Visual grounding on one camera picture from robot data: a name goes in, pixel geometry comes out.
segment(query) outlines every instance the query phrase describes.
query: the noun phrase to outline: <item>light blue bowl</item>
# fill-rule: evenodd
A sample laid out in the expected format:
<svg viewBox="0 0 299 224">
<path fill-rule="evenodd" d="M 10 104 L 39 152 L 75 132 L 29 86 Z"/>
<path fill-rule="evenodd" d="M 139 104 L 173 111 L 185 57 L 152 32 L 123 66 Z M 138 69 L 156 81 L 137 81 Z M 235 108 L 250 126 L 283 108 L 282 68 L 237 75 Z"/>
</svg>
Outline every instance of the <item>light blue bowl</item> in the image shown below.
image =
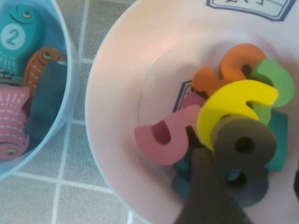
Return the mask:
<svg viewBox="0 0 299 224">
<path fill-rule="evenodd" d="M 0 19 L 6 11 L 18 4 L 31 5 L 42 15 L 45 23 L 45 39 L 42 43 L 42 47 L 54 47 L 67 55 L 67 82 L 60 110 L 45 138 L 35 149 L 21 157 L 11 161 L 0 162 L 0 179 L 7 177 L 29 162 L 49 139 L 62 128 L 75 107 L 80 82 L 78 54 L 56 1 L 26 0 L 25 2 L 24 0 L 5 0 L 0 3 Z"/>
</svg>

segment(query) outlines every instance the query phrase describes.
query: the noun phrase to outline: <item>tile floor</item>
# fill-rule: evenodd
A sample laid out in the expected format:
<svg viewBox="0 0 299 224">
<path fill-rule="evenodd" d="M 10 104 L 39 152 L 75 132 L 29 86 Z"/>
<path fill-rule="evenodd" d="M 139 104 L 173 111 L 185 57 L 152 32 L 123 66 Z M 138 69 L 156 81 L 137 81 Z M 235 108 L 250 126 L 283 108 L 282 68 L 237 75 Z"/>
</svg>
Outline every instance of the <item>tile floor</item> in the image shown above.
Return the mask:
<svg viewBox="0 0 299 224">
<path fill-rule="evenodd" d="M 135 0 L 57 0 L 81 58 L 73 118 L 21 170 L 0 181 L 0 224 L 142 224 L 108 188 L 85 132 L 89 71 L 108 30 Z"/>
</svg>

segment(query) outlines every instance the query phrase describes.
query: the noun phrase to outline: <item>plastic bowl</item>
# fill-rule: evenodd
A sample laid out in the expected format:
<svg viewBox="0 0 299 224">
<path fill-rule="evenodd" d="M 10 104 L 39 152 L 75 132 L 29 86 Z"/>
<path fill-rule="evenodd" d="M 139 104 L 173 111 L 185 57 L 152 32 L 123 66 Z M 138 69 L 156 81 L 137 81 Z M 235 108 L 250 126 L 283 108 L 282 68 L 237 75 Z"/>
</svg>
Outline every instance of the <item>plastic bowl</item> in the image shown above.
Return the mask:
<svg viewBox="0 0 299 224">
<path fill-rule="evenodd" d="M 64 92 L 64 98 L 61 103 L 58 115 L 48 131 L 47 135 L 41 141 L 41 143 L 33 150 L 25 153 L 17 159 L 11 161 L 4 161 L 0 163 L 0 179 L 10 175 L 14 171 L 18 170 L 29 162 L 54 136 L 69 119 L 74 109 L 76 99 L 79 90 L 79 75 L 80 75 L 80 64 L 78 54 L 75 45 L 69 35 L 65 21 L 59 10 L 59 7 L 55 0 L 27 0 L 24 3 L 23 0 L 5 0 L 0 3 L 0 18 L 2 15 L 11 7 L 17 4 L 28 4 L 32 5 L 35 9 L 41 12 L 43 16 L 46 33 L 43 47 L 54 47 L 60 49 L 63 53 L 67 54 L 68 57 L 68 71 L 67 71 L 67 82 Z"/>
<path fill-rule="evenodd" d="M 196 71 L 208 65 L 217 71 L 229 48 L 250 42 L 278 60 L 299 88 L 299 4 L 256 2 L 261 3 L 139 0 L 115 23 L 96 55 L 85 104 L 93 156 L 116 195 L 151 223 L 173 223 L 184 201 L 172 191 L 167 169 L 140 153 L 134 129 L 172 113 L 181 87 Z M 250 13 L 242 8 L 253 6 Z M 282 172 L 270 173 L 264 199 L 245 208 L 254 223 L 299 222 L 293 190 L 299 157 L 298 102 L 296 90 L 293 100 L 279 108 L 289 116 L 287 161 Z"/>
</svg>

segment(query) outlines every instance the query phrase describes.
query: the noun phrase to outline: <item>printed label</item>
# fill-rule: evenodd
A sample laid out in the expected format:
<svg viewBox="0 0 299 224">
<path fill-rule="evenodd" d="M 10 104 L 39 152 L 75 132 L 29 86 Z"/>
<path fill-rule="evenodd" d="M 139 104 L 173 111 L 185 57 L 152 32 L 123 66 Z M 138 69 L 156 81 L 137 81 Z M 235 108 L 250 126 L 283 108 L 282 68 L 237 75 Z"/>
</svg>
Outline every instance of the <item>printed label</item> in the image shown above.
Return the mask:
<svg viewBox="0 0 299 224">
<path fill-rule="evenodd" d="M 271 21 L 283 21 L 296 0 L 207 0 L 206 5 L 250 13 Z"/>
<path fill-rule="evenodd" d="M 178 94 L 176 104 L 174 105 L 172 112 L 175 112 L 183 107 L 183 99 L 185 99 L 190 92 L 191 92 L 191 80 L 183 82 Z"/>
</svg>

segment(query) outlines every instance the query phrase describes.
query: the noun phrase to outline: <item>white circle on fish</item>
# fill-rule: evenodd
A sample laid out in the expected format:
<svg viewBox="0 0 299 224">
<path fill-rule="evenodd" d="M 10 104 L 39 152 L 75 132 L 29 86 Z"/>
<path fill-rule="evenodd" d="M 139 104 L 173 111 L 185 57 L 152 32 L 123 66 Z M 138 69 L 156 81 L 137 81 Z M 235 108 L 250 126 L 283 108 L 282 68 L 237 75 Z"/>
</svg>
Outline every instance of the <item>white circle on fish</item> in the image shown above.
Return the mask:
<svg viewBox="0 0 299 224">
<path fill-rule="evenodd" d="M 0 39 L 8 50 L 17 50 L 23 46 L 26 34 L 19 24 L 11 23 L 3 28 Z"/>
</svg>

